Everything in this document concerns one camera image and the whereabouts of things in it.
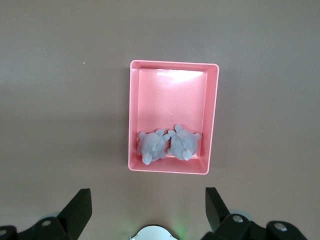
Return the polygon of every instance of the stuffed animal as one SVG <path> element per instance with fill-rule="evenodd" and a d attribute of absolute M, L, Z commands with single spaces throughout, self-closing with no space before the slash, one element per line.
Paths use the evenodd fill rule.
<path fill-rule="evenodd" d="M 171 146 L 168 154 L 175 156 L 179 160 L 188 161 L 198 149 L 197 141 L 201 138 L 199 133 L 191 133 L 182 129 L 180 125 L 175 125 L 174 130 L 169 130 Z"/>
<path fill-rule="evenodd" d="M 158 129 L 156 132 L 140 132 L 139 133 L 139 151 L 142 155 L 142 162 L 145 165 L 149 165 L 151 162 L 158 159 L 164 159 L 165 143 L 170 139 L 168 134 L 164 135 L 163 129 Z"/>

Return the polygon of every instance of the gray plush toy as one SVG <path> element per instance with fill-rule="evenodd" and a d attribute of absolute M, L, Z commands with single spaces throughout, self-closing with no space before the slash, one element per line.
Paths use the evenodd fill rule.
<path fill-rule="evenodd" d="M 198 149 L 197 141 L 201 138 L 199 133 L 191 133 L 182 129 L 180 125 L 175 125 L 174 130 L 169 130 L 171 146 L 168 154 L 175 156 L 179 160 L 188 161 Z"/>
<path fill-rule="evenodd" d="M 170 139 L 170 136 L 168 134 L 164 135 L 164 132 L 163 129 L 158 129 L 156 132 L 145 133 L 142 131 L 139 133 L 138 147 L 142 155 L 142 162 L 145 165 L 166 157 L 165 143 Z"/>

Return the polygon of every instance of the white circular sensor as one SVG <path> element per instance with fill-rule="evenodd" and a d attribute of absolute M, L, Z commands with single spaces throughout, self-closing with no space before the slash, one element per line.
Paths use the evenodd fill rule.
<path fill-rule="evenodd" d="M 174 238 L 171 233 L 162 226 L 146 226 L 142 228 L 136 236 L 130 238 L 131 240 L 178 240 Z"/>

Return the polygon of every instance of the table surface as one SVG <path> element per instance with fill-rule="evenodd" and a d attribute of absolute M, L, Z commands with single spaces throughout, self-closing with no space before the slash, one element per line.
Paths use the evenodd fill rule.
<path fill-rule="evenodd" d="M 90 188 L 80 240 L 210 230 L 205 187 L 320 236 L 320 1 L 0 2 L 0 226 Z M 220 66 L 207 175 L 128 169 L 134 59 Z"/>

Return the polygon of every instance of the pink tray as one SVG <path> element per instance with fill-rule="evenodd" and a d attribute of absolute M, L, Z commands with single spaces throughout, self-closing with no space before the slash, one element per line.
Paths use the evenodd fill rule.
<path fill-rule="evenodd" d="M 216 64 L 133 60 L 130 65 L 129 154 L 132 171 L 202 174 L 209 171 L 219 67 Z M 168 131 L 180 124 L 200 133 L 188 161 L 167 155 L 145 165 L 138 133 Z"/>

